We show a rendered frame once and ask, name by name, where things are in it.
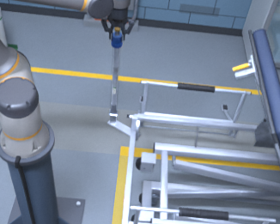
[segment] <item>blue tile wall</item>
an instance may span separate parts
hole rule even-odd
[[[139,19],[171,21],[210,27],[242,29],[252,0],[139,0]],[[49,9],[61,9],[35,3],[0,0]]]

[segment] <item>yellow floor marking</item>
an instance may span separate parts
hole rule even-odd
[[[141,157],[142,152],[153,153],[153,149],[152,148],[135,148],[134,157]],[[123,212],[124,198],[125,198],[125,176],[126,176],[128,156],[129,156],[129,148],[121,147],[120,157],[119,157],[119,170],[118,170],[118,176],[117,176],[115,200],[114,200],[114,207],[113,207],[112,224],[121,224],[121,221],[122,221],[122,212]],[[176,158],[178,160],[200,163],[200,164],[221,165],[221,166],[239,166],[239,167],[246,167],[246,168],[280,171],[279,166],[273,166],[273,165],[270,166],[270,165],[259,165],[259,164],[231,162],[231,161],[193,159],[193,158],[185,158],[185,157],[176,157]]]
[[[73,70],[55,70],[55,69],[44,69],[44,68],[32,67],[31,71],[36,72],[36,73],[45,73],[45,74],[53,74],[53,75],[60,75],[60,76],[76,76],[76,77],[85,77],[85,78],[93,78],[93,79],[101,79],[101,80],[112,80],[112,75],[73,71]],[[170,84],[178,83],[178,82],[171,82],[171,81],[165,81],[165,80],[147,79],[147,78],[131,77],[131,76],[119,76],[119,81],[134,82],[134,83],[140,83],[141,81],[163,82],[163,83],[170,83]],[[216,88],[229,89],[229,90],[235,90],[235,91],[247,91],[247,92],[251,92],[252,94],[256,94],[256,95],[259,94],[258,90],[254,90],[254,89],[229,88],[229,87],[221,87],[221,86],[216,86]]]

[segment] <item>blue padded panel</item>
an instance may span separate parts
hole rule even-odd
[[[275,132],[280,143],[280,81],[264,29],[253,34]]]

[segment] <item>gray floor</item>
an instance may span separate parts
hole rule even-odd
[[[112,48],[101,27],[85,27],[81,20],[11,12],[3,12],[3,18],[8,42],[17,44],[33,67],[111,74]],[[240,37],[140,27],[127,36],[121,58],[122,76],[255,89],[251,77],[236,81],[231,70],[246,62]],[[129,143],[127,136],[107,125],[110,81],[37,73],[33,78],[40,93],[43,119],[56,136],[52,155],[58,195],[86,199],[83,223],[110,223],[120,146]],[[126,114],[139,108],[142,89],[140,84],[119,83],[119,120],[125,124],[131,123]],[[148,110],[225,118],[221,104],[227,104],[234,114],[239,99],[233,94],[152,88]],[[247,97],[239,121],[257,124],[263,117],[259,97]],[[143,129],[137,146],[152,148],[153,142],[193,145],[194,137],[191,132]],[[253,134],[241,132],[236,139],[201,135],[198,145],[255,150],[254,142]],[[273,152],[267,148],[257,150]],[[72,166],[64,165],[68,160]],[[0,224],[7,223],[14,198],[7,167],[0,160]],[[234,206],[234,210],[247,211]],[[280,215],[280,209],[271,211]],[[103,214],[103,220],[97,219],[97,214]]]

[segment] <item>yellow lever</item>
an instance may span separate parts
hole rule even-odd
[[[233,71],[237,71],[237,70],[243,70],[243,69],[247,69],[250,67],[250,64],[242,64],[236,67],[233,67]]]

